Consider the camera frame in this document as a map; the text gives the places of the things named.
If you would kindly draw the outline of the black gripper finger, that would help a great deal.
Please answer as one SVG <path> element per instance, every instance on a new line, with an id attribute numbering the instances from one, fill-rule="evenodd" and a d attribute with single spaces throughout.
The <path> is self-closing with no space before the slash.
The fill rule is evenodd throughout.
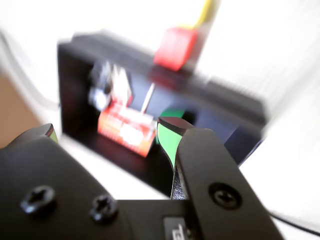
<path id="1" fill-rule="evenodd" d="M 179 117 L 159 117 L 181 136 L 175 165 L 204 240 L 281 240 L 283 237 L 213 130 Z"/>
<path id="2" fill-rule="evenodd" d="M 48 123 L 0 151 L 3 240 L 129 240 L 117 202 L 59 144 Z"/>

